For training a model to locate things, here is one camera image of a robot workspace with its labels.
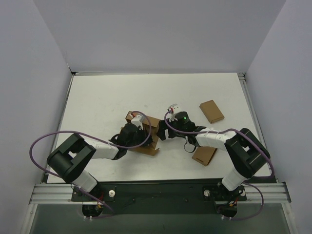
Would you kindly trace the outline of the aluminium front rail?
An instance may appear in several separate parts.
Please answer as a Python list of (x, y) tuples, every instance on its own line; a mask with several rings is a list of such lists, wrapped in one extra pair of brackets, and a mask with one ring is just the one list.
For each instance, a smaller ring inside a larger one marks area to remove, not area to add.
[[(261, 201), (263, 195), (265, 203), (290, 203), (291, 197), (285, 183), (257, 183), (254, 184), (259, 192), (248, 185), (245, 191), (248, 203)], [(31, 204), (69, 204), (72, 200), (73, 189), (67, 184), (36, 184), (31, 198)]]

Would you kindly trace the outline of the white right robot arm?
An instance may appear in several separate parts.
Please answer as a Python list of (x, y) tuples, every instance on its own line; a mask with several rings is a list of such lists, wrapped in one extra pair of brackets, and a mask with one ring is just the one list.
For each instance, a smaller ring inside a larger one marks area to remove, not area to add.
[(221, 184), (234, 191), (246, 180), (251, 179), (265, 164), (271, 165), (271, 156), (255, 135), (247, 128), (240, 131), (230, 128), (224, 131), (197, 126), (185, 111), (173, 113), (159, 121), (157, 136), (161, 140), (180, 137), (187, 143), (200, 147), (210, 147), (226, 151), (234, 168), (225, 176)]

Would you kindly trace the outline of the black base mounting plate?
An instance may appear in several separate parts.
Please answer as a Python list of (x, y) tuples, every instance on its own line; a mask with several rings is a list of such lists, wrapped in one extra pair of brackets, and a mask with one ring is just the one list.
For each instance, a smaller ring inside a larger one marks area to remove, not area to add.
[(243, 186), (229, 192), (220, 178), (99, 182), (91, 194), (108, 207), (73, 187), (71, 200), (87, 215), (235, 215), (236, 203), (247, 200)]

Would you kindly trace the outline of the cardboard box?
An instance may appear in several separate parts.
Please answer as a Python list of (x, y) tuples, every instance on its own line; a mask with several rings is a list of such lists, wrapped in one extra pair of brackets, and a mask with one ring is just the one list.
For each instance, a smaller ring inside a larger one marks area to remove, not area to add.
[(213, 100), (201, 103), (199, 107), (211, 124), (224, 119), (223, 113)]
[(217, 152), (216, 148), (212, 147), (198, 147), (194, 152), (192, 159), (203, 166), (208, 166)]
[(135, 143), (135, 145), (139, 145), (142, 143), (147, 135), (150, 133), (149, 139), (144, 143), (144, 145), (130, 149), (132, 152), (141, 153), (148, 156), (155, 156), (159, 148), (157, 148), (157, 143), (159, 140), (159, 137), (156, 135), (159, 129), (159, 119), (154, 118), (151, 116), (147, 116), (147, 119), (145, 118), (142, 122), (143, 130), (140, 130), (142, 132), (141, 140), (139, 140), (138, 143)]

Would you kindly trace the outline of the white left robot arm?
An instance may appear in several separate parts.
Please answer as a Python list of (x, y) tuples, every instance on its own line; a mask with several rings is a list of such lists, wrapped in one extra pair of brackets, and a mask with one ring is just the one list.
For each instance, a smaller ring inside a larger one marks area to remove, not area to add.
[(88, 200), (96, 200), (100, 188), (98, 181), (85, 170), (89, 161), (92, 158), (118, 160), (129, 147), (149, 146), (153, 139), (142, 126), (127, 123), (109, 141), (109, 144), (92, 141), (74, 133), (48, 156), (47, 163), (66, 183), (83, 189), (82, 194)]

